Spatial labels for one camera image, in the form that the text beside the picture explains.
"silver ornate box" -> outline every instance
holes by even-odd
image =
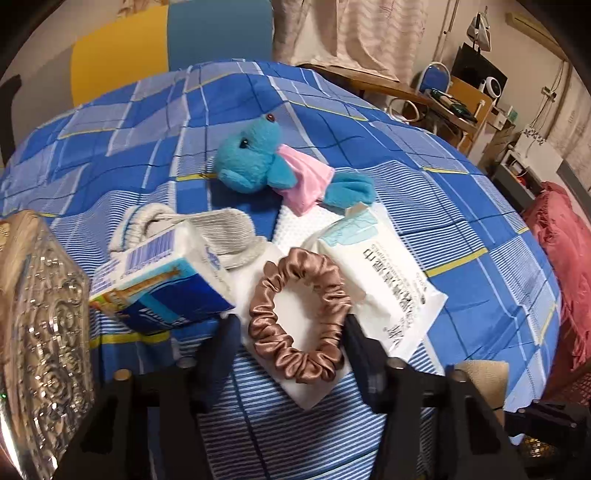
[[[88,289],[40,216],[0,220],[2,478],[50,480],[92,405]]]

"brown satin scrunchie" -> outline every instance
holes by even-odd
[[[323,329],[313,352],[304,353],[293,348],[294,339],[277,323],[273,300],[289,280],[304,280],[320,296],[319,317]],[[350,307],[351,300],[343,290],[339,267],[326,255],[292,248],[277,265],[273,262],[265,264],[251,301],[252,319],[248,333],[255,341],[256,352],[263,358],[272,359],[285,378],[295,378],[296,382],[307,384],[318,379],[331,381],[343,366],[339,341]]]

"red blanket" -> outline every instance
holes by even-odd
[[[561,186],[542,185],[544,191],[523,217],[545,250],[562,293],[560,337],[549,391],[550,384],[591,356],[591,232]]]

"blue plaid bedsheet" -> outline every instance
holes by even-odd
[[[490,181],[441,139],[385,113],[315,72],[278,63],[226,61],[147,78],[37,128],[0,185],[3,215],[41,212],[89,275],[130,205],[162,202],[179,213],[237,207],[272,236],[281,198],[242,195],[211,163],[229,134],[272,112],[283,141],[338,170],[373,177],[392,224],[433,284],[449,295],[411,363],[443,372],[464,359],[510,363],[505,409],[539,397],[557,342],[556,278],[519,215]],[[191,355],[209,321],[144,337],[101,315],[92,355],[103,381]],[[419,468],[431,465],[424,411]],[[363,405],[353,376],[301,411],[246,351],[215,410],[200,419],[217,478],[366,478],[384,418]],[[154,455],[154,470],[161,469]]]

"white tissue pack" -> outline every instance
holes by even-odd
[[[345,276],[346,291],[365,335],[389,356],[408,361],[447,296],[427,279],[380,204],[345,216],[304,243],[328,255]]]
[[[189,220],[96,269],[90,306],[150,334],[234,306],[228,272]]]

